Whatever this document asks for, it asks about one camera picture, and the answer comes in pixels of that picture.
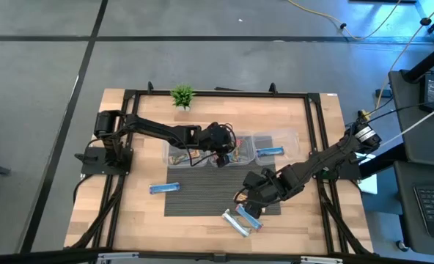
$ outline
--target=wooden table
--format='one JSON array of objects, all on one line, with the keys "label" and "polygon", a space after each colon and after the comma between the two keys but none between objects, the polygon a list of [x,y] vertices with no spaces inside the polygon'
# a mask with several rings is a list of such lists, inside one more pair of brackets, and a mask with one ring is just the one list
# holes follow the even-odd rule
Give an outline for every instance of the wooden table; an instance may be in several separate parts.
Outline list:
[{"label": "wooden table", "polygon": [[[123,89],[106,89],[100,111],[121,109]],[[344,133],[341,108],[336,94],[320,94],[329,144]],[[201,125],[211,122],[231,123],[235,130],[268,131],[295,128],[300,141],[300,161],[308,158],[309,132],[304,101],[296,98],[195,97],[190,112],[178,112],[169,96],[142,95],[137,113],[167,125]],[[321,145],[315,105],[313,120],[318,146]],[[243,238],[220,216],[163,216],[165,194],[149,194],[149,184],[166,182],[166,165],[162,161],[162,144],[134,134],[133,165],[125,181],[114,238],[114,248],[131,251],[227,252],[260,254],[326,254],[320,203],[316,182],[281,202],[282,214],[261,216],[264,227]],[[276,164],[276,168],[286,164]],[[65,246],[75,243],[98,214],[105,176],[88,179],[78,190]],[[342,216],[353,234],[370,251],[367,221],[358,189],[349,181],[337,182]],[[100,245],[106,244],[106,219]],[[336,225],[331,220],[335,249],[339,251]]]}]

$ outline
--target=dark gray mat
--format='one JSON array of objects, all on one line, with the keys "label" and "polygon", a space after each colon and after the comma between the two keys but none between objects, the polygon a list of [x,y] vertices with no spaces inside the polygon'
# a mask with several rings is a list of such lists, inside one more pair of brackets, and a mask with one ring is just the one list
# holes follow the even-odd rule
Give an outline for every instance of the dark gray mat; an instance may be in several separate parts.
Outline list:
[{"label": "dark gray mat", "polygon": [[[167,183],[180,183],[181,189],[166,193],[165,216],[220,216],[229,208],[235,193],[243,186],[249,171],[257,174],[262,166],[254,161],[245,166],[216,168],[207,164],[201,168],[168,169]],[[279,203],[266,208],[265,215],[280,215]]]}]

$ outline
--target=plastic container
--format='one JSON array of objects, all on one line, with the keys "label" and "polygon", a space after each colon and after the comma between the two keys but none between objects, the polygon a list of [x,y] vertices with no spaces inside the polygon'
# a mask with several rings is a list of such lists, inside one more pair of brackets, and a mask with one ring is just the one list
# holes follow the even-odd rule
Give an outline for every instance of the plastic container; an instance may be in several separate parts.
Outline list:
[{"label": "plastic container", "polygon": [[[199,150],[199,157],[193,158],[193,164],[195,164],[197,161],[199,161],[201,158],[204,158],[206,155],[209,155],[210,153],[206,153],[205,151]],[[171,164],[169,157],[178,157],[181,155],[185,155],[185,160],[181,161],[178,164]],[[189,164],[189,155],[186,150],[181,150],[177,147],[173,147],[168,142],[163,141],[163,151],[162,151],[162,159],[163,162],[170,168],[170,169],[180,169],[180,168],[191,168],[191,165]],[[196,166],[193,166],[193,168],[199,168],[205,166],[207,164],[208,158],[206,158],[204,161],[199,162]]]},{"label": "plastic container", "polygon": [[[235,136],[237,141],[240,141],[240,146],[238,148],[238,159],[234,157],[235,151],[227,154],[230,159],[230,163],[226,166],[242,166],[248,165],[254,160],[256,152],[253,145],[253,135],[248,131],[235,131]],[[216,157],[212,156],[209,158],[210,164],[217,167]]]},{"label": "plastic container", "polygon": [[299,159],[300,148],[297,131],[293,128],[277,129],[272,131],[258,132],[253,135],[254,151],[268,147],[283,147],[284,154],[267,155],[258,157],[256,163],[260,166],[280,164],[281,166],[291,164]]}]

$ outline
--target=blue object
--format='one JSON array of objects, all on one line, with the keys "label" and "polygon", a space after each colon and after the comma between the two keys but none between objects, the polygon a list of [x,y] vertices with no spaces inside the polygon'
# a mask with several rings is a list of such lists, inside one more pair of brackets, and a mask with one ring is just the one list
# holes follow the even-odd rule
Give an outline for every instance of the blue object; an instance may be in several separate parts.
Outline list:
[{"label": "blue object", "polygon": [[284,155],[283,147],[268,147],[264,149],[256,150],[256,155],[258,157],[263,157],[267,155]]},{"label": "blue object", "polygon": [[180,183],[150,185],[149,187],[150,194],[159,194],[167,191],[179,191],[179,190],[180,190]]},{"label": "blue object", "polygon": [[242,205],[237,205],[236,209],[237,213],[239,213],[244,219],[247,220],[247,222],[256,230],[259,231],[262,227],[261,222],[259,222],[256,218],[253,216],[250,216],[246,211],[245,208],[243,208]]}]

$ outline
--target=concrete floor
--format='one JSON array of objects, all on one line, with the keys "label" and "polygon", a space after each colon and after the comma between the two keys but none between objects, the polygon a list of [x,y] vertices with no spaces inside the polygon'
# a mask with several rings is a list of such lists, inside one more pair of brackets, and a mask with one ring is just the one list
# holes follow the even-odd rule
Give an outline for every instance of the concrete floor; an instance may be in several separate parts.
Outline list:
[{"label": "concrete floor", "polygon": [[[392,8],[345,0],[298,2],[341,18],[361,36]],[[434,4],[430,2],[422,3],[424,9]],[[100,3],[0,0],[0,35],[88,36]],[[410,37],[420,18],[415,6],[401,5],[375,36],[385,41]],[[110,0],[99,35],[342,36],[330,21],[282,0]],[[423,29],[418,36],[429,35]],[[12,169],[9,177],[0,177],[0,254],[15,251],[86,46],[82,41],[0,42],[0,165]],[[197,89],[264,91],[275,82],[279,91],[338,93],[347,123],[358,109],[374,107],[373,93],[403,48],[301,41],[96,42],[33,250],[62,248],[81,168],[73,154],[83,151],[91,137],[103,89],[144,89],[151,81],[156,89],[185,82]],[[415,43],[395,68],[410,68],[433,50],[432,43]],[[393,114],[374,126],[384,139],[400,132]],[[401,239],[397,217],[369,212],[367,221],[378,254],[434,262],[434,257],[395,249],[394,242]]]}]

